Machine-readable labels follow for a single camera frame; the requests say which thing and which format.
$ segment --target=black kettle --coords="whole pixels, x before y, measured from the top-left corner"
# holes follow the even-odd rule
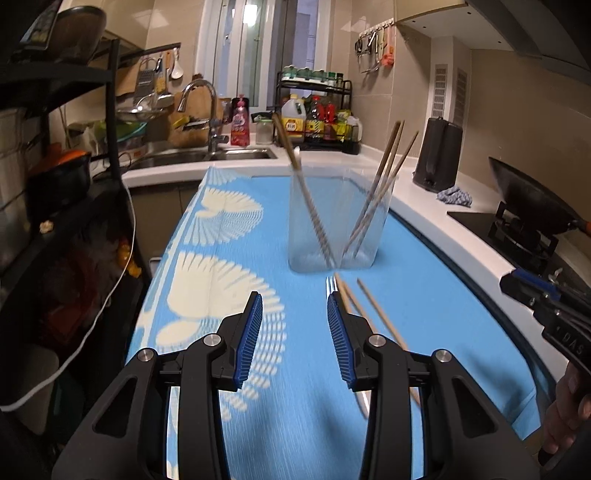
[[[461,127],[442,117],[430,118],[413,182],[430,192],[453,187],[460,163],[462,136]]]

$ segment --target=human hand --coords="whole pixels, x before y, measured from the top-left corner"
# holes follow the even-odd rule
[[[591,394],[577,401],[582,388],[582,376],[572,364],[556,384],[556,401],[546,411],[543,449],[555,454],[559,448],[568,449],[575,440],[576,430],[591,417]]]

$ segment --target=wooden chopstick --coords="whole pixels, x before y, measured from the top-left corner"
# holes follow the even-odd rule
[[[363,205],[363,208],[361,209],[361,213],[359,214],[359,217],[357,218],[357,221],[355,222],[355,226],[353,227],[352,232],[354,232],[357,229],[357,227],[359,226],[359,224],[363,220],[365,213],[368,211],[369,204],[374,199],[375,191],[378,189],[378,184],[379,184],[380,180],[382,179],[382,173],[384,172],[384,168],[386,167],[386,163],[388,162],[388,158],[390,157],[390,152],[392,151],[392,147],[394,146],[394,143],[398,137],[398,132],[401,130],[400,126],[401,126],[400,122],[396,122],[394,124],[394,129],[392,130],[392,133],[390,134],[390,139],[388,140],[388,145],[386,145],[386,149],[384,150],[384,154],[382,156],[382,161],[379,164],[378,171],[375,173],[374,182],[372,183],[372,186],[369,188],[367,198],[365,199],[365,204]]]
[[[308,209],[308,213],[310,214],[310,220],[312,220],[312,226],[314,227],[314,233],[316,234],[316,238],[318,239],[318,243],[320,244],[320,249],[322,250],[322,255],[324,256],[324,260],[326,261],[326,266],[331,267],[332,263],[331,260],[334,260],[334,256],[330,249],[330,244],[326,233],[324,231],[324,227],[322,226],[322,222],[320,221],[320,216],[318,215],[318,211],[314,206],[314,200],[312,199],[312,195],[308,190],[306,185],[306,180],[304,178],[304,173],[301,169],[301,163],[296,158],[296,154],[294,152],[294,147],[291,143],[290,137],[287,135],[285,131],[285,127],[281,122],[279,116],[274,113],[273,114],[273,123],[275,124],[275,128],[277,129],[277,134],[283,143],[283,146],[287,152],[287,156],[291,162],[291,168],[295,173],[295,177],[298,179],[300,184],[302,195],[304,196],[304,201],[306,203],[306,208]]]
[[[373,323],[372,319],[369,317],[367,312],[363,309],[361,304],[358,302],[357,298],[355,297],[355,295],[353,294],[353,292],[351,291],[351,289],[349,288],[349,286],[347,285],[345,280],[343,280],[338,273],[335,273],[335,279],[336,279],[336,284],[337,284],[337,287],[339,288],[339,291],[343,291],[343,293],[345,294],[345,296],[348,297],[348,300],[350,300],[350,302],[353,304],[353,306],[355,307],[355,310],[357,310],[359,315],[368,321],[371,331],[373,333],[378,333],[378,330],[376,329],[375,324]]]
[[[345,285],[343,284],[343,281],[341,280],[341,277],[338,273],[335,272],[335,280],[336,280],[336,286],[339,289],[339,292],[341,293],[341,298],[343,299],[343,303],[345,304],[345,308],[347,310],[347,312],[351,313],[353,311],[353,309],[351,308],[351,301],[349,300],[349,295],[347,294],[347,289],[345,287]]]
[[[339,292],[342,293],[341,298],[343,298],[343,302],[345,302],[345,300],[344,300],[345,296],[348,296],[349,300],[351,300],[351,303],[355,307],[355,310],[357,310],[357,312],[359,313],[359,316],[363,317],[364,319],[366,319],[368,321],[369,327],[371,328],[372,332],[379,333],[377,328],[375,327],[375,324],[373,323],[373,321],[371,320],[371,318],[369,317],[369,315],[367,314],[365,309],[361,306],[361,304],[359,303],[359,301],[357,300],[357,298],[355,297],[355,295],[351,291],[350,287],[347,285],[347,282],[345,280],[343,280],[339,276],[338,273],[335,273],[335,279],[336,279],[337,287],[339,288]],[[417,403],[417,405],[420,408],[421,407],[421,397],[419,396],[417,390],[415,388],[409,388],[408,391],[410,392],[410,395],[413,398],[413,400]]]
[[[361,234],[361,238],[359,240],[359,243],[358,243],[357,247],[355,248],[355,252],[353,253],[353,256],[354,257],[357,256],[357,253],[359,252],[359,249],[361,248],[361,245],[363,244],[363,240],[365,240],[365,235],[367,235],[367,233],[369,231],[369,227],[371,226],[371,222],[374,219],[375,212],[378,210],[379,205],[382,203],[382,200],[384,199],[384,197],[386,196],[386,194],[394,186],[394,181],[396,181],[396,175],[398,175],[398,172],[400,171],[400,168],[402,168],[402,164],[404,164],[404,161],[407,159],[408,154],[410,153],[410,150],[412,149],[412,147],[414,145],[414,141],[418,137],[418,133],[419,132],[417,130],[417,132],[415,132],[415,134],[413,135],[413,138],[410,141],[410,143],[409,143],[406,151],[404,152],[404,155],[402,155],[402,158],[400,159],[400,162],[398,162],[398,165],[396,165],[396,168],[394,169],[394,171],[390,175],[390,178],[384,184],[384,186],[382,187],[382,189],[379,191],[379,193],[377,195],[377,198],[374,200],[373,205],[371,206],[371,208],[367,212],[367,215],[365,215],[365,218],[361,222],[361,225],[359,225],[359,228],[358,228],[358,231],[357,231],[355,237],[353,237],[353,235],[351,236],[352,237],[352,240],[350,239],[349,242],[352,244],[355,241],[355,238],[359,234]]]
[[[400,139],[402,138],[404,123],[404,120],[402,120],[402,122],[400,123],[400,128],[398,129],[398,135],[396,136],[396,141],[394,142],[392,153],[390,155],[390,158],[388,159],[388,164],[386,165],[386,169],[384,170],[384,175],[382,176],[383,183],[387,182],[390,178],[390,172],[392,171],[392,166],[394,165],[394,160],[396,159],[396,154],[398,153],[398,147],[400,146]]]
[[[361,281],[360,278],[357,279],[357,285],[359,285],[359,287],[361,288],[363,293],[365,293],[365,296],[368,298],[369,302],[374,307],[375,311],[378,312],[379,317],[382,319],[382,321],[384,322],[386,327],[388,327],[388,330],[390,330],[390,333],[394,337],[394,340],[396,340],[396,343],[399,344],[399,346],[402,350],[406,350],[407,352],[409,352],[410,350],[408,349],[408,344],[404,341],[404,338],[402,338],[402,335],[400,335],[400,332],[398,330],[396,330],[396,327],[392,324],[392,322],[390,321],[390,319],[386,315],[386,312],[379,305],[379,303],[376,301],[374,296],[371,294],[369,289],[365,286],[365,284]],[[421,406],[421,397],[419,396],[417,390],[415,388],[410,388],[409,390],[410,390],[410,393],[411,393],[412,397],[414,398],[415,402],[417,402],[417,405],[420,407]]]

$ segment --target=spice rack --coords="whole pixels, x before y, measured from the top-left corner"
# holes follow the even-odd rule
[[[277,81],[275,83],[275,100],[274,109],[278,114],[281,114],[281,92],[285,89],[291,90],[310,90],[312,92],[331,93],[340,96],[340,104],[335,103],[337,109],[343,110],[347,108],[351,110],[353,99],[353,84],[350,80],[343,81],[343,87],[336,87],[328,85],[327,83],[310,82],[306,80],[285,80],[282,78],[283,72],[277,73]],[[305,132],[293,132],[305,136]],[[275,142],[279,145],[279,139],[275,135]],[[297,144],[301,150],[320,150],[320,151],[342,151],[345,153],[357,154],[359,152],[359,144],[357,142],[348,141],[344,135],[335,135],[336,140],[316,140],[315,142],[303,142]]]

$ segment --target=kitchen counter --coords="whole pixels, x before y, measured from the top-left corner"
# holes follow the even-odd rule
[[[123,175],[129,188],[162,183],[201,180],[210,166],[231,168],[250,176],[285,176],[290,173],[287,155],[282,148],[271,147],[276,160],[242,160],[185,163],[174,166],[132,170]],[[360,155],[337,152],[302,152],[303,164],[310,166],[350,167],[368,179],[375,175],[381,152],[363,147]],[[485,244],[476,235],[447,215],[451,210],[467,210],[465,207],[446,205],[412,182],[416,158],[409,158],[401,169],[394,188],[391,208],[415,227],[434,245],[441,249],[511,319],[527,341],[544,361],[553,377],[558,380],[567,361],[541,337],[542,327],[525,306],[502,294],[499,288],[501,277],[513,270],[513,266]],[[472,212],[495,212],[501,198],[497,192],[463,174],[458,175],[458,186],[469,192],[474,199]],[[576,250],[566,239],[561,239],[557,252],[581,277],[591,284],[591,262]]]

